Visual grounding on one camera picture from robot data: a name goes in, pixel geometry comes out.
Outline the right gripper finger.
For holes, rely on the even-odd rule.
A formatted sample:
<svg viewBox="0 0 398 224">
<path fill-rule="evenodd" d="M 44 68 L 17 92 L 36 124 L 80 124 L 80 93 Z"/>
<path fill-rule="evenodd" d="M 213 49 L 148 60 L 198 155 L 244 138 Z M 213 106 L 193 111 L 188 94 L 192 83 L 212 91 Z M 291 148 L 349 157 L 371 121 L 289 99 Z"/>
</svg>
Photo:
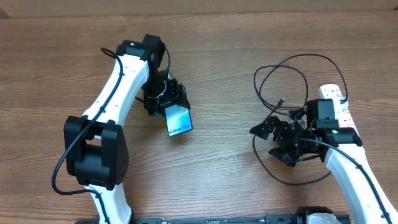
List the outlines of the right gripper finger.
<svg viewBox="0 0 398 224">
<path fill-rule="evenodd" d="M 249 133 L 259 138 L 267 140 L 272 134 L 273 141 L 280 141 L 290 130 L 290 124 L 287 121 L 281 121 L 277 116 L 266 118 L 262 123 L 251 128 Z"/>
<path fill-rule="evenodd" d="M 295 158 L 291 158 L 288 152 L 285 152 L 282 148 L 277 147 L 269 151 L 269 154 L 276 159 L 280 160 L 282 163 L 289 167 L 294 167 L 296 165 Z"/>
</svg>

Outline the blue Samsung Galaxy smartphone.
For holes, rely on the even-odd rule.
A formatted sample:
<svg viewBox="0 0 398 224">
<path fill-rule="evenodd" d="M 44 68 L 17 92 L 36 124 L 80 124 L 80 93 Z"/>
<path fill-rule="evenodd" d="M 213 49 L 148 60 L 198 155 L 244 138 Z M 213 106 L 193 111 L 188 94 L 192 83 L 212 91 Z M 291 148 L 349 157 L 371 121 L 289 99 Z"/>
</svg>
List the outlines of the blue Samsung Galaxy smartphone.
<svg viewBox="0 0 398 224">
<path fill-rule="evenodd" d="M 173 105 L 165 109 L 167 132 L 170 137 L 187 133 L 193 129 L 190 110 Z"/>
</svg>

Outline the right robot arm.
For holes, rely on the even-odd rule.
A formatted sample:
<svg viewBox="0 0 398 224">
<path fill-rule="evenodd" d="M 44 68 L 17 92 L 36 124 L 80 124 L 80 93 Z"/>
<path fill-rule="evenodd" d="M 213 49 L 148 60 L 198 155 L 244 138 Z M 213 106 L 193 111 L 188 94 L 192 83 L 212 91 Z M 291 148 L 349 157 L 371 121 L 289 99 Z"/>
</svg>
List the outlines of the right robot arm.
<svg viewBox="0 0 398 224">
<path fill-rule="evenodd" d="M 269 136 L 278 144 L 269 154 L 287 166 L 319 158 L 345 196 L 355 223 L 397 223 L 392 206 L 376 180 L 354 128 L 342 128 L 331 99 L 308 101 L 290 112 L 292 122 L 270 113 L 250 129 L 254 138 Z"/>
</svg>

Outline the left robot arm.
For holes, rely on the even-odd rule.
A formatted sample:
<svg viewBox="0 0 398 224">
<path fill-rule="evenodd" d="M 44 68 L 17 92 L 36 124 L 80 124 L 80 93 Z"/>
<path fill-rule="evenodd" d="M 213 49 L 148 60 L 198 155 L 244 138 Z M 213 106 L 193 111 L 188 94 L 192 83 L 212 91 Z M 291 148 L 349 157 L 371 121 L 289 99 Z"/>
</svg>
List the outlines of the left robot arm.
<svg viewBox="0 0 398 224">
<path fill-rule="evenodd" d="M 115 51 L 101 51 L 115 60 L 113 72 L 95 102 L 80 117 L 67 118 L 65 153 L 52 187 L 60 195 L 91 194 L 97 223 L 133 223 L 123 187 L 129 167 L 123 126 L 137 93 L 143 91 L 141 102 L 150 116 L 165 118 L 170 137 L 193 129 L 191 106 L 170 69 L 159 68 L 170 55 L 159 36 L 147 34 L 140 42 L 124 40 Z"/>
</svg>

